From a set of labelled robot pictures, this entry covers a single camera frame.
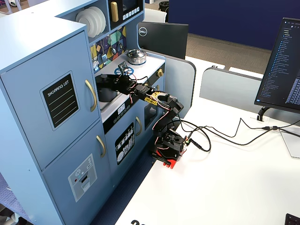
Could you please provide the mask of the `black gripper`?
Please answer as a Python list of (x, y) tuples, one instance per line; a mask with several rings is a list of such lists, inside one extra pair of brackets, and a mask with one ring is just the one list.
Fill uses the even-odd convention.
[(107, 81), (108, 82), (104, 83), (104, 88), (113, 88), (114, 91), (118, 91), (125, 95), (132, 92), (137, 83), (136, 80), (121, 75), (107, 75)]

